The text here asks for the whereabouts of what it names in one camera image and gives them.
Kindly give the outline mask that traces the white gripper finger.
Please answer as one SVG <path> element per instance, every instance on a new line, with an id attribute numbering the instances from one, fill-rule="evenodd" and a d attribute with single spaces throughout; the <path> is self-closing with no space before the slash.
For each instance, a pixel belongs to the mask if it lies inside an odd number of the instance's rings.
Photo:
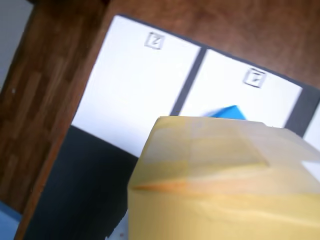
<path id="1" fill-rule="evenodd" d="M 126 211 L 124 217 L 115 227 L 109 237 L 105 237 L 105 240 L 128 240 L 128 211 Z"/>

